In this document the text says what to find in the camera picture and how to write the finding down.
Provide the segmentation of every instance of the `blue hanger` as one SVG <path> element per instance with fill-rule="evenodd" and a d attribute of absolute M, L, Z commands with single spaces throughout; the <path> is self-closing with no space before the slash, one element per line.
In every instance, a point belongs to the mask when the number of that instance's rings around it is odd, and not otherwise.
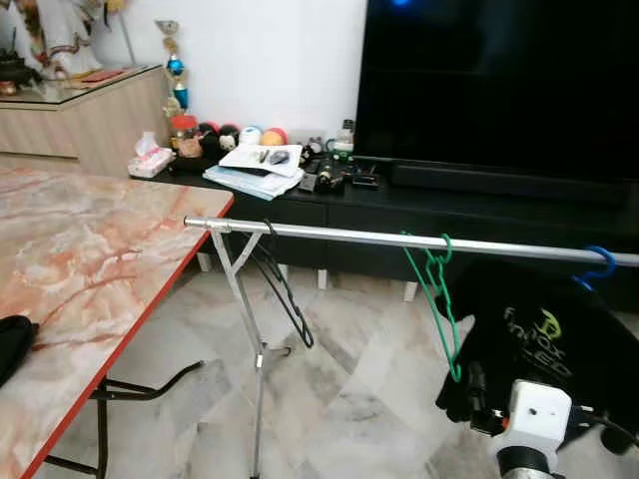
<path fill-rule="evenodd" d="M 577 276 L 577 275 L 572 276 L 572 278 L 575 281 L 577 281 L 579 284 L 581 284 L 583 287 L 585 287 L 589 291 L 592 291 L 593 288 L 588 282 L 589 279 L 591 278 L 601 279 L 604 277 L 612 276 L 615 272 L 615 269 L 617 269 L 617 261 L 615 261 L 615 256 L 608 249 L 605 249 L 601 246 L 591 245 L 591 246 L 587 246 L 585 249 L 598 252 L 599 254 L 601 254 L 603 257 L 606 258 L 606 263 L 607 263 L 606 269 L 604 271 L 586 271 L 580 276 Z"/>

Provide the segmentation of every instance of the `television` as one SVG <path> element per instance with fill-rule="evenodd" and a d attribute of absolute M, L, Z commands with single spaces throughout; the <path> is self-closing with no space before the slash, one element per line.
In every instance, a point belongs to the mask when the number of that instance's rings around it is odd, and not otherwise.
<path fill-rule="evenodd" d="M 634 182 L 638 25 L 636 0 L 368 0 L 354 155 Z"/>

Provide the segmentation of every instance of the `paper document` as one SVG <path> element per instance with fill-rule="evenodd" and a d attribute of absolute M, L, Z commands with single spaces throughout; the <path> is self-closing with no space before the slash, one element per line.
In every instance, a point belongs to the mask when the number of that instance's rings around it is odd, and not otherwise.
<path fill-rule="evenodd" d="M 289 159 L 278 165 L 271 165 L 269 158 L 275 152 L 289 152 Z M 262 145 L 240 144 L 220 160 L 221 167 L 257 168 L 277 173 L 283 177 L 296 175 L 302 156 L 302 145 L 282 145 L 281 147 L 263 147 Z"/>
<path fill-rule="evenodd" d="M 300 182 L 303 175 L 304 171 L 296 168 L 291 177 L 283 177 L 275 173 L 258 177 L 219 166 L 211 167 L 202 174 L 207 180 L 267 201 L 293 188 Z"/>

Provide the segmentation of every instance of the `trophy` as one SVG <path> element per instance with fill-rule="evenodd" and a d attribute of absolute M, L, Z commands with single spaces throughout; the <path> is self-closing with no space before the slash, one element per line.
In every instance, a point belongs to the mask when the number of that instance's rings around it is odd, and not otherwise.
<path fill-rule="evenodd" d="M 169 61 L 165 73 L 173 90 L 173 97 L 169 98 L 165 112 L 167 117 L 173 117 L 183 112 L 176 112 L 176 107 L 187 110 L 189 108 L 189 89 L 186 86 L 187 72 L 184 62 L 178 56 L 178 42 L 173 36 L 178 32 L 180 24 L 175 20 L 156 20 L 156 25 L 165 35 L 162 43 L 169 51 Z"/>

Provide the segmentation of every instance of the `white wall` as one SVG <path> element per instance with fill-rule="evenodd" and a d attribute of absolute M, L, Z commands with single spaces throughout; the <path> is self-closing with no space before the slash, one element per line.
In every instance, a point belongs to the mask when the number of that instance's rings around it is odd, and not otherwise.
<path fill-rule="evenodd" d="M 138 63 L 166 63 L 155 19 L 180 22 L 191 111 L 201 121 L 332 136 L 354 118 L 366 0 L 130 0 Z M 127 63 L 118 19 L 95 27 L 105 63 Z"/>

